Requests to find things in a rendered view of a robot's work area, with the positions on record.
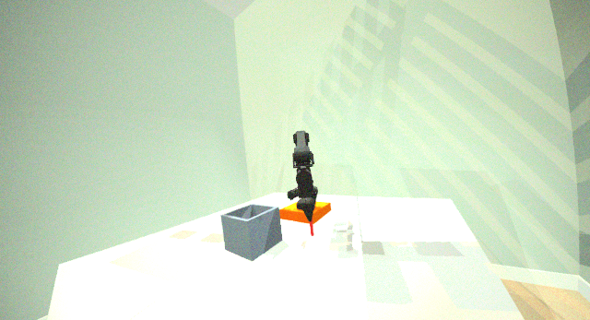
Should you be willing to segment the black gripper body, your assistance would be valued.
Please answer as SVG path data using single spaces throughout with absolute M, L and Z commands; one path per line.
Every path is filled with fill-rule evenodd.
M 315 192 L 318 194 L 318 188 L 313 186 L 312 183 L 307 187 L 301 187 L 302 197 L 300 198 L 298 203 L 296 204 L 297 209 L 306 209 L 306 208 L 313 208 L 314 207 L 314 200 L 312 197 L 314 196 Z

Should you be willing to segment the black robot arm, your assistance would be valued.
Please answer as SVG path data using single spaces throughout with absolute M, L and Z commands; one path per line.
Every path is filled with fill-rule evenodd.
M 294 153 L 292 153 L 293 169 L 297 168 L 296 182 L 298 187 L 287 192 L 287 199 L 290 201 L 297 197 L 303 198 L 299 186 L 307 187 L 312 183 L 313 178 L 310 167 L 314 165 L 313 153 L 308 147 L 308 142 L 310 142 L 309 133 L 304 130 L 297 131 L 293 135 L 293 142 L 296 146 Z

